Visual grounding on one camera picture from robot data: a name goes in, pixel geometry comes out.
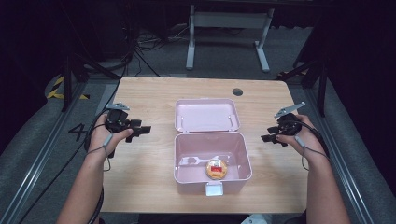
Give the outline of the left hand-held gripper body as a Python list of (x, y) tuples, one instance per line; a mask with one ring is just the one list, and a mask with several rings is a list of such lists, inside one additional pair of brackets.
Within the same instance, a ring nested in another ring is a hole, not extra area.
[(130, 107), (123, 103), (107, 104), (105, 126), (111, 133), (119, 133), (126, 129), (131, 129), (131, 121), (128, 120)]

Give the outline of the pink plastic box with lid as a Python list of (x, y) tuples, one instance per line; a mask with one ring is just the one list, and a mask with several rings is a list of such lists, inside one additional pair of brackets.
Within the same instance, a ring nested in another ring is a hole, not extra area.
[[(252, 177), (252, 167), (234, 101), (180, 99), (176, 102), (174, 179), (180, 194), (222, 196), (239, 192)], [(226, 157), (227, 175), (220, 180), (207, 176), (206, 165), (178, 166), (182, 157)]]

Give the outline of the clear plastic spoon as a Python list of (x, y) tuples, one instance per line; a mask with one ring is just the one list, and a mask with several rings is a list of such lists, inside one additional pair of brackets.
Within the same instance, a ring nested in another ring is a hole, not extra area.
[(189, 156), (189, 157), (182, 157), (177, 165), (178, 166), (201, 166), (201, 165), (207, 165), (210, 161), (222, 161), (226, 165), (229, 165), (230, 163), (227, 161), (226, 157), (221, 157), (221, 156), (215, 156), (213, 158), (205, 159), (205, 158), (200, 158), (198, 156)]

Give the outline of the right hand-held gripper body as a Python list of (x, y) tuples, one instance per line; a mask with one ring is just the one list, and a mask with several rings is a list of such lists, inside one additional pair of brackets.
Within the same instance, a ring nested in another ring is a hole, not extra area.
[(302, 129), (301, 121), (293, 114), (297, 110), (305, 106), (305, 102), (297, 105), (282, 107), (275, 115), (276, 131), (284, 135), (295, 135)]

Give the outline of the black tripod stand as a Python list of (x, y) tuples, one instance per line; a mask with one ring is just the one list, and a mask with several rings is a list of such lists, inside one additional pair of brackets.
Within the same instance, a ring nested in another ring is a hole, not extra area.
[(114, 74), (109, 69), (103, 67), (99, 63), (85, 58), (76, 53), (69, 54), (63, 65), (62, 75), (64, 77), (64, 105), (62, 111), (65, 112), (72, 103), (72, 77), (75, 77), (77, 82), (87, 82), (89, 79), (88, 69), (85, 65), (88, 65), (93, 70), (109, 77), (110, 79), (119, 80), (120, 76)]
[(294, 68), (289, 72), (280, 72), (276, 80), (286, 81), (292, 77), (305, 73), (301, 80), (304, 89), (312, 89), (318, 82), (317, 108), (322, 117), (325, 117), (325, 92), (327, 86), (329, 61), (328, 54), (322, 49), (303, 47), (294, 62)]

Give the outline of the white metal table frame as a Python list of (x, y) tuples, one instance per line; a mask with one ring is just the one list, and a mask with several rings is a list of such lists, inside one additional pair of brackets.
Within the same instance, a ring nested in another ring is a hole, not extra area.
[(239, 13), (239, 12), (203, 12), (197, 11), (191, 5), (189, 18), (189, 45), (187, 51), (186, 68), (192, 70), (195, 55), (195, 29), (203, 28), (236, 28), (236, 29), (261, 29), (262, 37), (254, 42), (254, 47), (264, 73), (270, 71), (269, 63), (263, 49), (268, 35), (275, 10), (268, 9), (264, 13)]

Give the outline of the person's right hand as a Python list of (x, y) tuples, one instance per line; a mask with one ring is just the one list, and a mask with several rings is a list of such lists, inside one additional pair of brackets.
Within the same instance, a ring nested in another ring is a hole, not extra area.
[(309, 120), (308, 116), (297, 115), (297, 118), (306, 124), (295, 136), (278, 135), (280, 142), (286, 143), (292, 146), (301, 156), (307, 159), (308, 162), (327, 160), (325, 151), (319, 142), (319, 140), (311, 132), (314, 129), (313, 124)]

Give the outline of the round orange jelly cup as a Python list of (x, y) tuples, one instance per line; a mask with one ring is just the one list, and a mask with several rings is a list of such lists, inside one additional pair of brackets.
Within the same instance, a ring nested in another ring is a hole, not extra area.
[(210, 160), (206, 164), (206, 174), (209, 178), (214, 180), (223, 179), (228, 172), (228, 166), (225, 161), (220, 159)]

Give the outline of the yellow black floor tape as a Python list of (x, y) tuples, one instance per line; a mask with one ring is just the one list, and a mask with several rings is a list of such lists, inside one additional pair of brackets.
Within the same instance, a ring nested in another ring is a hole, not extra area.
[[(63, 84), (63, 82), (64, 82), (64, 77), (62, 75), (60, 75), (54, 82), (51, 90), (49, 91), (49, 93), (47, 95), (48, 99), (50, 99), (50, 98), (64, 99), (65, 98), (63, 93), (58, 92), (58, 90), (59, 90), (61, 84)], [(79, 99), (89, 100), (89, 99), (91, 99), (91, 96), (89, 94), (81, 94), (79, 96)]]

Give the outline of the grey metal floor rail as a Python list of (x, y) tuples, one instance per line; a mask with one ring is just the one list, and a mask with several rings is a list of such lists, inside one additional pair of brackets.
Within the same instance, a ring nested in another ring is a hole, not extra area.
[(58, 140), (60, 131), (64, 127), (66, 120), (68, 119), (71, 111), (75, 107), (77, 100), (80, 95), (84, 92), (86, 87), (85, 83), (78, 83), (75, 89), (72, 91), (71, 100), (69, 102), (69, 107), (61, 112), (56, 119), (54, 125), (50, 129), (49, 136), (44, 142), (42, 148), (38, 151), (32, 165), (27, 170), (21, 185), (18, 188), (15, 196), (13, 197), (11, 203), (9, 204), (7, 210), (0, 218), (0, 224), (16, 224), (18, 216), (27, 201), (30, 193), (32, 192), (37, 179), (40, 177), (47, 160), (50, 157), (50, 153), (53, 150), (55, 142)]
[(352, 224), (396, 224), (396, 197), (378, 171), (346, 109), (332, 90), (318, 111), (316, 92), (304, 92), (306, 114), (329, 147), (346, 209)]

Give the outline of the person's left hand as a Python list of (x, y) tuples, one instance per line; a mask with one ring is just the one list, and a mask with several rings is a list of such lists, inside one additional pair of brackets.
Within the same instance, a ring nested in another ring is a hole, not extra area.
[(106, 128), (105, 121), (106, 114), (101, 115), (95, 123), (87, 152), (87, 157), (90, 160), (104, 161), (115, 150), (118, 143), (132, 133), (132, 129), (126, 129), (119, 133), (111, 133)]

